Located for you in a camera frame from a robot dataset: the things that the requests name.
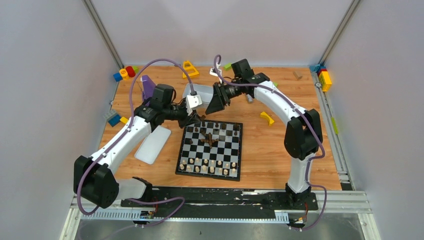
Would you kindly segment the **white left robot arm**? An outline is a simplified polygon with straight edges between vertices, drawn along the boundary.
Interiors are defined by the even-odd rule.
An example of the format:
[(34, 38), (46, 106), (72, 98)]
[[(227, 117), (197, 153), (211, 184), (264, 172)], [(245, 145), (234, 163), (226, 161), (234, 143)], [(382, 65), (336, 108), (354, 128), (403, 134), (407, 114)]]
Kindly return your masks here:
[(181, 128), (200, 122), (196, 108), (203, 103), (201, 96), (193, 92), (180, 103), (174, 103), (174, 93), (170, 85), (156, 85), (152, 96), (134, 110), (112, 140), (91, 156), (81, 155), (75, 160), (73, 190), (81, 212), (82, 199), (103, 209), (116, 200), (134, 199), (142, 207), (152, 203), (149, 182), (139, 177), (117, 180), (114, 173), (137, 145), (137, 159), (148, 164), (156, 160), (171, 133), (162, 127), (164, 121), (178, 121)]

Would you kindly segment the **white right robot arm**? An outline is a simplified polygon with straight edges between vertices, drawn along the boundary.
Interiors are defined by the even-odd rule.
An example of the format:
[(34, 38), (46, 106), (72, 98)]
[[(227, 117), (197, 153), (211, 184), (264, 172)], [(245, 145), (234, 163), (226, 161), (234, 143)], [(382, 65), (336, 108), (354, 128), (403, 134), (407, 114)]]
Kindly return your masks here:
[(286, 204), (298, 209), (311, 192), (310, 166), (316, 152), (323, 150), (320, 114), (307, 110), (290, 100), (264, 73), (255, 73), (247, 59), (232, 63), (234, 79), (227, 81), (220, 73), (221, 55), (213, 60), (212, 71), (220, 82), (213, 84), (212, 99), (206, 108), (207, 115), (220, 112), (229, 106), (231, 99), (249, 95), (267, 106), (286, 126), (283, 145), (291, 156), (289, 179), (286, 183)]

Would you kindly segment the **black white chessboard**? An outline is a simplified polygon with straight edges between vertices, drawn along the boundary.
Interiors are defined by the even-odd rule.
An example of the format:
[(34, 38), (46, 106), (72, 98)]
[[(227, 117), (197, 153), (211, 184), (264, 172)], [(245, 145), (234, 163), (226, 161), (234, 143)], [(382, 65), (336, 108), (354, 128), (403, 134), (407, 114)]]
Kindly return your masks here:
[(243, 124), (205, 120), (183, 128), (175, 174), (239, 182)]

